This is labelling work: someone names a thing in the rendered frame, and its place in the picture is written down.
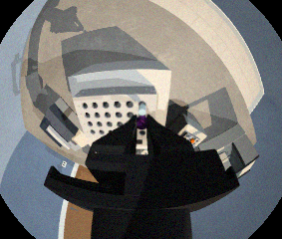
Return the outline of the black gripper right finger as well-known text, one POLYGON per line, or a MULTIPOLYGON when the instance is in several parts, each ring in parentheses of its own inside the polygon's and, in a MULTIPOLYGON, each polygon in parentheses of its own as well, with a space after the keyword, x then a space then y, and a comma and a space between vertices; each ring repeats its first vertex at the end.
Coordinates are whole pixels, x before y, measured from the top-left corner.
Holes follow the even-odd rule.
POLYGON ((146 115, 147 154, 167 154, 194 151, 192 143, 146 115))

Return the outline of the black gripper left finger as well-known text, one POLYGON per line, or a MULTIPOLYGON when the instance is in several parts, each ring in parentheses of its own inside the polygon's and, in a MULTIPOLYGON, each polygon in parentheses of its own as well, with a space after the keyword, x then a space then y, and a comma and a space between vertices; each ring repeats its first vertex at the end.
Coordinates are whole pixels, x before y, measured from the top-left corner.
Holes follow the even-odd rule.
POLYGON ((93 141, 90 151, 137 153, 138 115, 133 115, 126 123, 93 141))

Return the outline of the beige box with holes on top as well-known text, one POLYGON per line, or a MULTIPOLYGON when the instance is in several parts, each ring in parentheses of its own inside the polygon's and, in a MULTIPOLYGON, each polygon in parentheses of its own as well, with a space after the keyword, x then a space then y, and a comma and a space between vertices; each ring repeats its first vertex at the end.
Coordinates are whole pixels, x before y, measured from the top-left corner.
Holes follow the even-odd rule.
POLYGON ((195 143, 193 143, 193 148, 195 148, 207 137, 203 127, 185 114, 181 114, 169 127, 169 129, 183 136, 189 141, 190 137, 192 136, 195 140, 195 143))

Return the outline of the beige tube rack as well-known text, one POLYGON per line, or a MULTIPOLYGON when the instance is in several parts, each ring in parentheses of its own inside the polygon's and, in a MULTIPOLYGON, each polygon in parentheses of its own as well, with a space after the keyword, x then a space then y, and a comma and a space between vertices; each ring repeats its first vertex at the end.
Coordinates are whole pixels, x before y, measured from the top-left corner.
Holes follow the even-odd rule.
POLYGON ((141 148, 139 151, 137 151, 137 154, 147 154, 147 148, 141 148))

